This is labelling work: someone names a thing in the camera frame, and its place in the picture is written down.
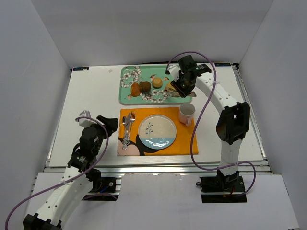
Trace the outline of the silver metal tongs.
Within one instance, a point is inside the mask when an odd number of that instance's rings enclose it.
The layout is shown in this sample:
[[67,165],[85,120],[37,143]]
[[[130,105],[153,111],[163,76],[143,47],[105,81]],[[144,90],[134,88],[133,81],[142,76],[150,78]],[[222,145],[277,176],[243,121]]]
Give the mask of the silver metal tongs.
[[[183,96],[181,96],[179,94],[179,92],[171,85],[171,84],[167,84],[164,88],[164,92],[166,92],[169,96],[171,97],[181,97],[183,98]],[[188,94],[189,97],[196,97],[196,93],[195,92],[191,92],[190,94]]]

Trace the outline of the sliced bread piece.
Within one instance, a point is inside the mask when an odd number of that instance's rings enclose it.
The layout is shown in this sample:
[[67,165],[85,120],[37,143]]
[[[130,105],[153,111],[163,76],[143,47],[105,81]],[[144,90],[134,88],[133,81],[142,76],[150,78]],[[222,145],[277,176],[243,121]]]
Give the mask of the sliced bread piece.
[[165,86],[164,92],[171,97],[180,97],[178,91],[171,85],[171,82]]

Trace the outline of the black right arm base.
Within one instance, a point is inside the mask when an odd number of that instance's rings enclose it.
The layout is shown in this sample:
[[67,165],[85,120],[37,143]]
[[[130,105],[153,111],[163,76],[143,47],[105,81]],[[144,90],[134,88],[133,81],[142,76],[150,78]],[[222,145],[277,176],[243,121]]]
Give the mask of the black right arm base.
[[226,204],[246,203],[245,185],[242,176],[236,181],[226,185],[225,188],[219,185],[217,177],[200,177],[195,185],[201,190],[201,201],[203,204]]

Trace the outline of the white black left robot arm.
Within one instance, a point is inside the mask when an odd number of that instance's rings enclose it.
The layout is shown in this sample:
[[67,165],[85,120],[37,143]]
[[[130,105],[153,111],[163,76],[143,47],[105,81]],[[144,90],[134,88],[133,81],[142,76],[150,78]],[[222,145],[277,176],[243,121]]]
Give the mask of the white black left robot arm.
[[94,166],[101,160],[101,146],[118,128],[117,118],[101,115],[93,119],[80,116],[76,119],[83,127],[79,142],[74,146],[60,183],[35,214],[26,215],[25,230],[61,230],[82,199],[101,186],[101,173]]

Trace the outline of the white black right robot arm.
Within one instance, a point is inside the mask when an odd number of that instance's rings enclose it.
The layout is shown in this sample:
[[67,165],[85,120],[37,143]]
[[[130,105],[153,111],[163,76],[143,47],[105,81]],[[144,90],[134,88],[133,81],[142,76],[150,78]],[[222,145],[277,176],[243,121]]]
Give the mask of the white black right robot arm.
[[221,140],[221,158],[217,167],[216,181],[212,188],[226,190],[239,179],[239,149],[249,131],[250,106],[232,97],[217,81],[215,65],[198,65],[190,52],[178,60],[177,65],[168,63],[165,73],[173,77],[171,86],[180,97],[189,96],[195,88],[207,96],[206,104],[212,103],[219,119],[216,133]]

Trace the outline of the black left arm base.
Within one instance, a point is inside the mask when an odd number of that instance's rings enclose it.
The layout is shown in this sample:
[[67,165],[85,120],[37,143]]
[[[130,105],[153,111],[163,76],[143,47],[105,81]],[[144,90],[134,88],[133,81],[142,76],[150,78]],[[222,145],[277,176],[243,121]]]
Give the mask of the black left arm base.
[[85,195],[83,201],[116,201],[121,189],[121,178],[102,177],[90,193]]

